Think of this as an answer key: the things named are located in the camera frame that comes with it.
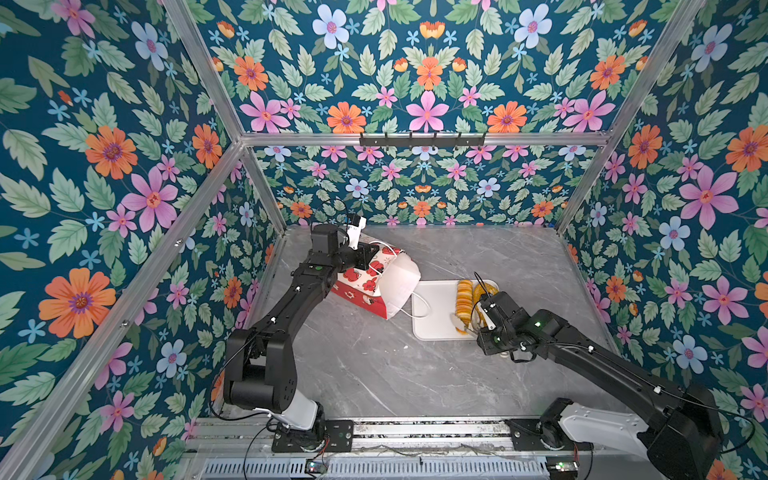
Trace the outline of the red white paper bag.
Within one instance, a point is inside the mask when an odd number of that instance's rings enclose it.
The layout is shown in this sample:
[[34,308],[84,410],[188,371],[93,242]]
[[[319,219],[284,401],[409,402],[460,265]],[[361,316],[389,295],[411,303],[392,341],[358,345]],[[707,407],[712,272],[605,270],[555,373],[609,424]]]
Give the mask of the red white paper bag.
[[368,313],[390,319],[415,292],[421,270],[401,248],[380,240],[371,243],[379,248],[373,259],[363,267],[340,273],[332,292]]

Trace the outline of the ridged spiral fake bread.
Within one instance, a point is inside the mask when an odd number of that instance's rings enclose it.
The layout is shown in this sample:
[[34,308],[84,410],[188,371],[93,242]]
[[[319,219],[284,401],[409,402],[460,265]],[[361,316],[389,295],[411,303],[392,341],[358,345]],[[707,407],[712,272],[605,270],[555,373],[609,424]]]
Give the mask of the ridged spiral fake bread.
[[474,285],[470,280],[459,280],[456,289],[455,316],[458,319],[456,329],[469,333],[472,327],[474,307]]

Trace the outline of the round yellow fake bun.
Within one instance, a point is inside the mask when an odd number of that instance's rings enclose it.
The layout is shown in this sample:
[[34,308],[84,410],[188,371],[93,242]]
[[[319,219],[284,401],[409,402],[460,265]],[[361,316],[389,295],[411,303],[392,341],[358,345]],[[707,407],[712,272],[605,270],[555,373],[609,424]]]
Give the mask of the round yellow fake bun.
[[499,292],[497,286],[489,283],[474,282],[472,285],[472,308],[476,309],[485,297],[492,297]]

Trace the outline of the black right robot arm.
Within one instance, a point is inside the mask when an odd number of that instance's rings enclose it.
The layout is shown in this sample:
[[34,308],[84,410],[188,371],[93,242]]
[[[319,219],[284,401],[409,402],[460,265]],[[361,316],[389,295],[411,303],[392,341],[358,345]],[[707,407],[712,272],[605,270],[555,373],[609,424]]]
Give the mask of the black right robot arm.
[[636,455],[667,479],[704,479],[719,455],[724,433],[713,395],[696,384],[683,388],[596,344],[564,318],[540,309],[528,314],[507,293],[484,294],[487,324],[477,343],[487,356],[523,353],[523,361],[549,360],[601,388],[626,412],[586,407],[560,397],[538,420],[541,443],[602,445]]

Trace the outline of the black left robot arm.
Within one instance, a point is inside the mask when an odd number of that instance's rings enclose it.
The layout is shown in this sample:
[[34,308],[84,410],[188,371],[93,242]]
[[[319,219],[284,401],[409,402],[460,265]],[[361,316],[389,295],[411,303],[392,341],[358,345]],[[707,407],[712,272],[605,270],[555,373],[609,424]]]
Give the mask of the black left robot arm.
[[261,320],[230,334],[222,381],[225,404],[269,414],[292,430],[319,428],[321,405],[298,390],[295,337],[338,276],[351,268],[367,270],[379,252],[375,244],[353,248],[334,238],[323,236],[313,243],[285,293]]

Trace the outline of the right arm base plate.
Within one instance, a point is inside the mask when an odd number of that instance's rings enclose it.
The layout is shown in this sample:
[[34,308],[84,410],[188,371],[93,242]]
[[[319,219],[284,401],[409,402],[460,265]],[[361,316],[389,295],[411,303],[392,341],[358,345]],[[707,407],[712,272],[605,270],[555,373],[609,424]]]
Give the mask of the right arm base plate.
[[539,418],[510,418],[503,423],[510,430],[510,438],[519,451],[589,451],[594,445],[589,442],[575,442],[553,422],[542,422]]

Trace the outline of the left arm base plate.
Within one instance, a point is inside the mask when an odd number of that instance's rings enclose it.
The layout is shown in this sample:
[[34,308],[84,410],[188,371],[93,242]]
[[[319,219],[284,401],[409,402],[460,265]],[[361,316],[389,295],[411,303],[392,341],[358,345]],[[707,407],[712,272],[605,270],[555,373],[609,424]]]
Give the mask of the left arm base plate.
[[280,424],[271,445],[273,453],[348,453],[352,450],[352,420],[318,420],[310,430]]

